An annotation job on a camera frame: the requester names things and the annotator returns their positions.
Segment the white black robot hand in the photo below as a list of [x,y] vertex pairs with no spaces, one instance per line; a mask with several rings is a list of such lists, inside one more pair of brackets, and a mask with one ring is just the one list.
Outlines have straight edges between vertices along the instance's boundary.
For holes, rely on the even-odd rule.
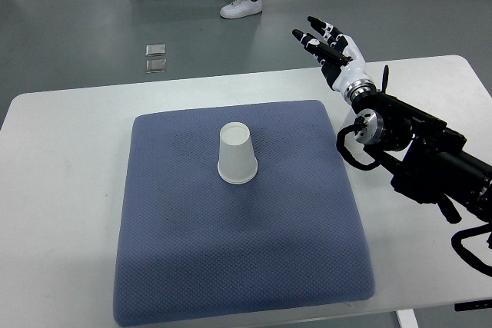
[[347,103],[352,102],[359,90],[374,91],[375,85],[366,74],[366,62],[354,40],[326,21],[312,16],[307,20],[321,40],[298,29],[292,35],[321,66],[330,89],[340,92]]

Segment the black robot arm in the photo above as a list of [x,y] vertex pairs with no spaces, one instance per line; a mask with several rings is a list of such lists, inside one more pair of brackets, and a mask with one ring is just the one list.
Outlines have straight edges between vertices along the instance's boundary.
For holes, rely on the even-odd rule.
[[467,139],[445,121],[376,89],[372,81],[353,81],[341,93],[356,114],[337,134],[343,159],[361,171],[385,168],[396,192],[436,204],[450,224],[461,220],[456,204],[482,220],[453,235],[451,246],[465,263],[490,276],[491,267],[463,242],[491,234],[491,166],[466,153]]

